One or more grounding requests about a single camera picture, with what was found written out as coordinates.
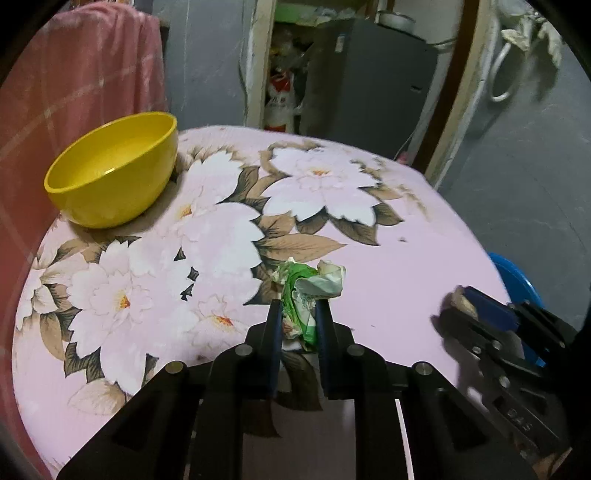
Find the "blue stool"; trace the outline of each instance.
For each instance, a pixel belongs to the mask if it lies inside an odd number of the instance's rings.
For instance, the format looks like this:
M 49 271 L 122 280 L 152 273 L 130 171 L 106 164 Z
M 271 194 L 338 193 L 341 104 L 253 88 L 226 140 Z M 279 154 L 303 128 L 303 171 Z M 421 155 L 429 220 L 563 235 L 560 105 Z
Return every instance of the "blue stool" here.
M 488 256 L 495 264 L 495 267 L 501 276 L 501 280 L 505 284 L 509 298 L 513 303 L 522 303 L 523 301 L 529 300 L 530 303 L 544 308 L 544 303 L 542 302 L 540 295 L 536 292 L 534 286 L 513 262 L 507 260 L 505 257 L 490 252 Z M 544 361 L 525 343 L 523 343 L 523 350 L 526 360 L 541 367 L 544 365 Z

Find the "gray wall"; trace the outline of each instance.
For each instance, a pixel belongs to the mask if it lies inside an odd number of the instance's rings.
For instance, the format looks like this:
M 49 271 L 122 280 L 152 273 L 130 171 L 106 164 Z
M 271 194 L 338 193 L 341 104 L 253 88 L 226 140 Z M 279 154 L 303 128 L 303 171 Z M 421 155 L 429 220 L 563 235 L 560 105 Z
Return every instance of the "gray wall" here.
M 510 101 L 481 99 L 440 193 L 579 327 L 591 283 L 591 82 L 566 46 L 557 73 L 544 48 Z M 507 59 L 497 94 L 518 60 Z
M 164 53 L 166 94 L 179 129 L 242 125 L 242 81 L 255 0 L 154 0 L 170 22 Z

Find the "brown leaf print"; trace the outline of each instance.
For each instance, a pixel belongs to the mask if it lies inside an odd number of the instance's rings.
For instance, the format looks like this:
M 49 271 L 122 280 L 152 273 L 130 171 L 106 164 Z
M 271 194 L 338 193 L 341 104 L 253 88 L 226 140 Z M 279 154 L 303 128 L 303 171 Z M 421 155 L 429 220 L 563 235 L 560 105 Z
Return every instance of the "brown leaf print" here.
M 157 362 L 158 357 L 146 353 L 146 366 L 144 368 L 144 378 L 142 380 L 142 387 L 150 380 L 152 380 L 152 377 L 156 374 L 155 367 Z
M 232 145 L 222 145 L 221 147 L 201 147 L 200 145 L 197 145 L 187 153 L 193 157 L 193 160 L 199 160 L 201 163 L 203 163 L 213 154 L 216 154 L 218 152 L 226 152 L 232 154 L 231 160 L 244 160 L 243 157 L 240 155 L 239 151 Z
M 86 382 L 90 383 L 98 378 L 104 378 L 105 374 L 100 367 L 100 347 L 85 358 L 88 358 L 88 364 L 86 365 Z
M 232 193 L 224 202 L 241 202 L 246 198 L 258 180 L 259 167 L 245 167 L 240 172 L 238 183 L 234 193 Z
M 276 181 L 284 179 L 285 177 L 285 174 L 278 172 L 258 179 L 258 181 L 254 184 L 254 187 L 250 189 L 250 192 L 246 194 L 246 197 L 251 199 L 260 197 L 267 188 L 273 185 Z
M 120 244 L 127 242 L 127 245 L 131 245 L 136 240 L 139 240 L 141 237 L 136 235 L 116 235 L 115 240 L 117 240 Z
M 241 163 L 244 163 L 246 161 L 246 157 L 233 145 L 226 145 L 226 146 L 222 147 L 220 150 L 223 150 L 227 153 L 231 153 L 232 156 L 230 157 L 230 160 L 239 161 Z
M 266 238 L 277 238 L 290 233 L 296 225 L 295 222 L 291 215 L 284 213 L 283 215 L 260 216 L 257 226 Z
M 68 300 L 69 296 L 66 292 L 65 285 L 51 283 L 46 284 L 46 287 L 49 289 L 51 297 L 57 306 L 57 312 L 65 312 L 72 308 L 72 304 L 70 303 L 70 300 Z
M 383 158 L 379 158 L 379 157 L 375 157 L 374 158 L 374 162 L 376 162 L 379 165 L 379 168 L 386 168 L 387 167 L 387 162 L 391 162 L 392 160 L 384 160 Z
M 93 380 L 74 393 L 68 405 L 84 413 L 113 415 L 125 405 L 125 393 L 117 383 L 111 384 L 104 378 Z
M 82 256 L 88 263 L 98 263 L 100 260 L 100 255 L 102 252 L 107 250 L 109 246 L 109 242 L 101 242 L 99 244 L 89 244 L 82 251 Z
M 379 243 L 376 239 L 377 225 L 367 226 L 359 222 L 351 222 L 344 218 L 330 217 L 331 223 L 340 230 L 340 232 L 351 240 L 359 242 L 360 244 L 372 245 L 378 247 Z
M 45 345 L 49 353 L 58 360 L 65 360 L 66 354 L 64 345 L 61 342 L 60 321 L 57 319 L 56 314 L 41 315 L 39 317 L 39 327 L 41 329 L 41 340 L 43 340 L 43 345 Z
M 53 265 L 60 260 L 71 257 L 72 255 L 84 250 L 87 246 L 88 243 L 86 243 L 84 240 L 80 240 L 79 238 L 68 240 L 57 249 L 56 257 L 53 262 L 51 262 L 51 264 Z
M 308 151 L 308 150 L 313 150 L 314 148 L 318 148 L 320 146 L 321 145 L 319 145 L 311 140 L 302 140 L 302 143 L 295 143 L 295 142 L 273 143 L 273 144 L 269 145 L 269 148 L 267 148 L 266 150 L 261 150 L 259 152 L 259 156 L 261 158 L 261 167 L 269 174 L 274 174 L 274 175 L 279 174 L 279 175 L 283 175 L 283 177 L 285 177 L 286 175 L 282 171 L 275 168 L 273 163 L 271 163 L 271 160 L 273 158 L 273 149 L 275 149 L 275 148 L 297 148 L 302 151 Z
M 326 209 L 322 209 L 318 213 L 315 213 L 311 217 L 302 220 L 301 222 L 296 222 L 295 226 L 299 233 L 307 233 L 309 235 L 314 235 L 318 231 L 326 225 L 326 222 L 329 220 L 329 214 L 326 213 Z
M 277 270 L 277 267 L 279 267 L 279 265 L 283 263 L 281 260 L 273 260 L 272 258 L 268 258 L 265 256 L 261 257 L 261 262 L 263 266 L 267 269 L 269 274 Z
M 249 435 L 263 438 L 277 438 L 271 414 L 271 400 L 242 401 L 242 431 Z
M 66 376 L 84 370 L 88 365 L 90 355 L 80 358 L 76 353 L 76 344 L 68 343 L 66 347 L 66 358 L 64 360 L 64 373 Z
M 291 410 L 321 411 L 314 367 L 296 352 L 282 352 L 281 361 L 290 377 L 291 392 L 277 392 L 276 402 Z
M 70 324 L 72 323 L 74 317 L 78 314 L 78 312 L 81 311 L 82 310 L 77 309 L 76 307 L 72 307 L 67 309 L 65 312 L 56 312 L 57 319 L 60 321 L 61 339 L 65 342 L 69 342 L 72 338 L 72 334 L 74 332 L 68 330 L 68 328 L 70 327 Z
M 285 175 L 283 172 L 277 170 L 271 163 L 271 159 L 273 158 L 273 152 L 271 150 L 261 150 L 259 155 L 261 157 L 261 167 L 269 175 Z
M 379 183 L 376 187 L 360 187 L 365 193 L 369 193 L 372 197 L 378 200 L 398 200 L 402 198 L 396 190 L 391 189 L 383 183 Z
M 273 260 L 285 261 L 293 257 L 296 262 L 309 262 L 344 247 L 332 238 L 306 233 L 292 233 L 277 238 L 263 238 L 254 242 L 259 253 Z
M 187 257 L 183 252 L 183 248 L 179 248 L 177 254 L 174 256 L 173 262 L 178 262 L 179 260 L 185 260 Z
M 251 208 L 254 208 L 257 212 L 259 212 L 262 215 L 262 210 L 268 201 L 268 198 L 244 199 L 242 203 L 244 205 L 248 205 Z
M 378 225 L 392 226 L 403 222 L 398 214 L 392 210 L 387 203 L 378 203 L 373 206 L 375 214 L 375 223 Z
M 271 280 L 271 273 L 264 264 L 259 264 L 252 270 L 252 276 L 262 280 L 255 296 L 248 300 L 245 305 L 269 305 L 272 300 L 280 297 L 280 291 Z
M 363 172 L 366 173 L 367 175 L 371 175 L 375 180 L 377 181 L 381 181 L 382 180 L 382 174 L 379 170 L 375 169 L 375 168 L 370 168 L 368 167 L 364 161 L 362 160 L 351 160 L 351 163 L 354 163 L 356 165 L 359 166 L 359 169 Z
M 421 213 L 425 216 L 425 218 L 429 220 L 429 212 L 427 211 L 427 207 L 425 207 L 425 204 L 413 193 L 411 189 L 402 184 L 398 185 L 396 188 L 400 190 L 408 200 L 413 202 L 418 207 L 418 209 L 421 210 Z

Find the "screw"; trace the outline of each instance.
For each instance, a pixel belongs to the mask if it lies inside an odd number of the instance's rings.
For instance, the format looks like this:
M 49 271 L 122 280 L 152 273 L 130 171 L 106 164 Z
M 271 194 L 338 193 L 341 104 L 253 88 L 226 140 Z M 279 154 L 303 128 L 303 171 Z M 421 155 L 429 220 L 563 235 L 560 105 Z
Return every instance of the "screw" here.
M 352 343 L 347 347 L 347 353 L 350 356 L 362 356 L 364 352 L 365 348 L 363 348 L 363 345 L 360 345 L 358 343 Z
M 248 356 L 252 353 L 252 347 L 247 343 L 241 343 L 234 349 L 234 351 L 239 356 Z
M 503 388 L 509 388 L 511 386 L 511 382 L 509 381 L 509 379 L 505 375 L 499 377 L 499 383 L 501 384 L 501 387 L 503 387 Z
M 419 375 L 431 375 L 433 373 L 433 367 L 427 362 L 419 362 L 414 366 L 414 369 Z
M 180 371 L 183 370 L 184 364 L 182 362 L 179 362 L 178 360 L 175 360 L 174 362 L 169 362 L 166 364 L 166 367 L 164 367 L 164 369 L 171 375 L 177 374 Z

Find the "pink towel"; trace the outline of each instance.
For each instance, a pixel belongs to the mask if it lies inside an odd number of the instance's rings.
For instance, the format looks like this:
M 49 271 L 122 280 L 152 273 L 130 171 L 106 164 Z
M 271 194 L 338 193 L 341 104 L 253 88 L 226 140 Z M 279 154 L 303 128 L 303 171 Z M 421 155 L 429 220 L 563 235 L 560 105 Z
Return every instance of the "pink towel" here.
M 25 276 L 57 214 L 43 178 L 93 128 L 165 108 L 158 19 L 121 4 L 57 14 L 0 88 L 0 417 L 38 467 L 12 392 L 11 348 Z

